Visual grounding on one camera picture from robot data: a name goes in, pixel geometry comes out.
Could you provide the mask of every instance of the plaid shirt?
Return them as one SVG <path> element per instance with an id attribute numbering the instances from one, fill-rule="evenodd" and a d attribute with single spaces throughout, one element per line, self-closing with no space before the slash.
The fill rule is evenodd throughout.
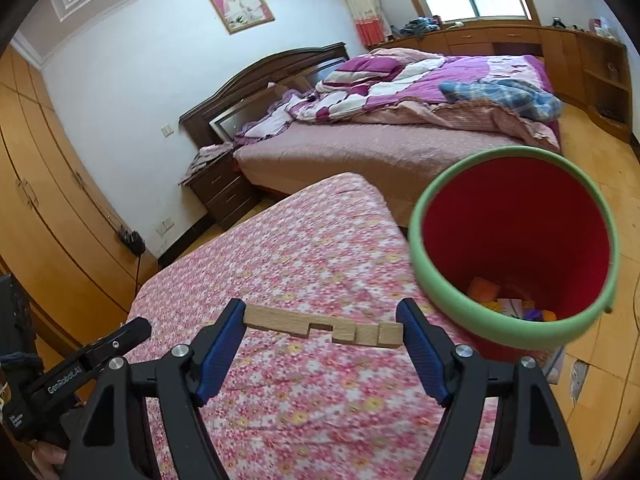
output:
<path id="1" fill-rule="evenodd" d="M 500 79 L 487 83 L 443 81 L 438 87 L 450 103 L 489 99 L 522 117 L 541 123 L 559 118 L 562 112 L 562 102 L 555 95 L 517 79 Z"/>

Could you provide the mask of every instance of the metal bolt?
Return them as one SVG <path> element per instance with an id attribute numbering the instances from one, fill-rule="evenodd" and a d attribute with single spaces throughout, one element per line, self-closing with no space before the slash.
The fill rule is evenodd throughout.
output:
<path id="1" fill-rule="evenodd" d="M 474 354 L 474 349 L 469 345 L 456 346 L 456 354 L 460 357 L 471 357 Z"/>
<path id="2" fill-rule="evenodd" d="M 114 357 L 109 361 L 109 368 L 111 370 L 120 370 L 124 366 L 124 359 L 122 357 Z"/>
<path id="3" fill-rule="evenodd" d="M 176 345 L 171 348 L 171 355 L 174 357 L 184 357 L 189 353 L 189 347 L 187 345 Z"/>
<path id="4" fill-rule="evenodd" d="M 535 368 L 536 360 L 528 355 L 525 355 L 522 359 L 520 359 L 520 364 L 525 368 Z"/>

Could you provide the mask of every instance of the wooden headboard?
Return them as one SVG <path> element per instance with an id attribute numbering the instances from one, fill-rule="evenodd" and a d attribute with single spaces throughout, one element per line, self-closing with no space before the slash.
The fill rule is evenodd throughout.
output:
<path id="1" fill-rule="evenodd" d="M 221 144 L 221 134 L 233 138 L 245 123 L 263 117 L 284 91 L 289 88 L 301 92 L 311 90 L 348 59 L 344 43 L 297 48 L 263 57 L 182 115 L 180 124 L 199 148 Z"/>

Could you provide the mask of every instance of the nightstand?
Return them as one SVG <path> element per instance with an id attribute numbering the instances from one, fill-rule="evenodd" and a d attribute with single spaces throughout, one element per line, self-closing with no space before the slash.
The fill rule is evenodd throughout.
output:
<path id="1" fill-rule="evenodd" d="M 258 190 L 235 169 L 231 152 L 198 172 L 188 186 L 225 230 L 260 202 Z"/>

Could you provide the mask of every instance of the pink floral fabric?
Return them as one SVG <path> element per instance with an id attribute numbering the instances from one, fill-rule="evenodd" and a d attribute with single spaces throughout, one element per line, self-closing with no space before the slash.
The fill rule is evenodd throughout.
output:
<path id="1" fill-rule="evenodd" d="M 394 320 L 401 298 L 417 301 L 456 343 L 464 336 L 418 288 L 407 243 L 376 188 L 352 173 L 277 203 L 151 279 L 130 317 L 152 338 L 131 362 L 159 358 L 215 322 L 230 298 L 286 310 Z M 149 417 L 162 478 L 177 478 L 158 404 Z M 488 400 L 466 478 L 476 480 L 491 441 Z M 247 329 L 219 395 L 201 410 L 231 479 L 412 479 L 442 409 L 427 397 L 404 347 L 332 344 Z"/>

